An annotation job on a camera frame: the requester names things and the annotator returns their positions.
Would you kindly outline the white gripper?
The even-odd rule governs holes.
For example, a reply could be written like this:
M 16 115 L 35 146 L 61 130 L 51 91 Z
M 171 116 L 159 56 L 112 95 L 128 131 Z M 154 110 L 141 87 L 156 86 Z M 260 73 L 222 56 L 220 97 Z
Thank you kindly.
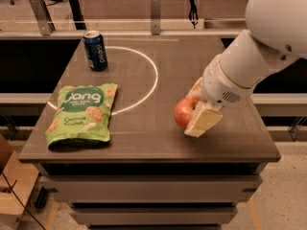
M 252 94 L 254 87 L 240 87 L 226 76 L 220 64 L 220 56 L 221 54 L 216 55 L 205 67 L 202 78 L 194 83 L 186 95 L 187 98 L 199 101 L 205 98 L 214 105 L 233 107 L 244 102 Z M 220 110 L 209 108 L 204 102 L 198 102 L 184 134 L 200 137 L 222 118 L 223 113 Z

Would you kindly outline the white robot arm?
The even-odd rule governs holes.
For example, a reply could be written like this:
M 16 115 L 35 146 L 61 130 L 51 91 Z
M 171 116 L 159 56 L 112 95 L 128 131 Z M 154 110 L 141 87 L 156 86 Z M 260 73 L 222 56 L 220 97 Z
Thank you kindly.
M 186 135 L 203 135 L 223 118 L 224 107 L 241 103 L 260 81 L 307 57 L 307 0 L 248 0 L 246 24 L 188 93 L 197 104 Z

